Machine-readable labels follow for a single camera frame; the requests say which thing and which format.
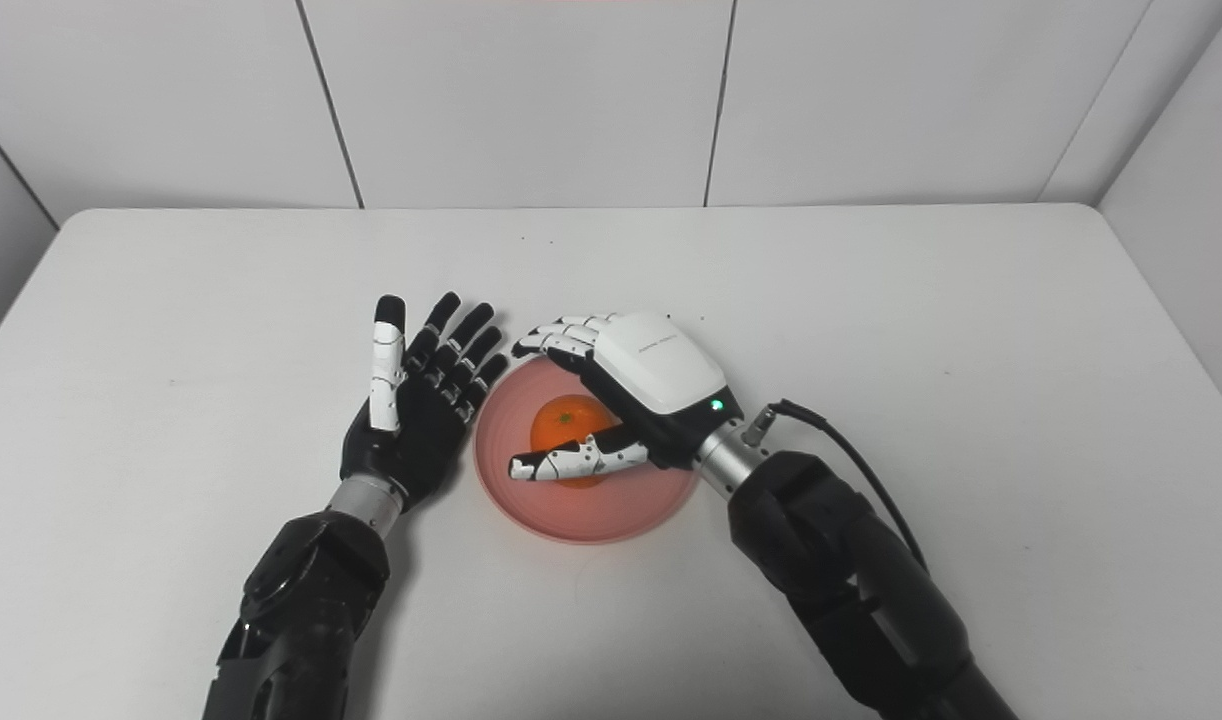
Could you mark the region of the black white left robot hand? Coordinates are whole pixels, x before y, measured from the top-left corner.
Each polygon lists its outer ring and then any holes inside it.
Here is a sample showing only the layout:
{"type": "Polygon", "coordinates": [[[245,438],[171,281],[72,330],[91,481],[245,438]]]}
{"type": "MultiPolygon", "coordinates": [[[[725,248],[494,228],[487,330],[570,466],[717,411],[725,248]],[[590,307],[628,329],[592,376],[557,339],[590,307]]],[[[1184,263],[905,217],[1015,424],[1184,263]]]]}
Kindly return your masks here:
{"type": "Polygon", "coordinates": [[[404,332],[400,296],[378,299],[370,386],[343,436],[340,478],[370,478],[411,510],[448,479],[470,424],[510,361],[495,307],[481,302],[459,321],[447,292],[414,337],[404,332]]]}

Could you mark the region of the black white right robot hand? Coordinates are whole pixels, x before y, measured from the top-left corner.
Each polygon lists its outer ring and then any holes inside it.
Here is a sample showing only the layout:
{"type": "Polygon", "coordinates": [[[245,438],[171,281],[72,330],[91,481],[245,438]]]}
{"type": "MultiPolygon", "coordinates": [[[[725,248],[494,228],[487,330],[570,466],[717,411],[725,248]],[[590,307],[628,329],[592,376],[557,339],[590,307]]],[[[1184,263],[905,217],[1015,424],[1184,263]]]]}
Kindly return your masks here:
{"type": "Polygon", "coordinates": [[[561,317],[512,346],[574,374],[620,421],[541,451],[514,455],[514,480],[599,477],[639,465],[693,469],[744,421],[721,366],[661,313],[561,317]]]}

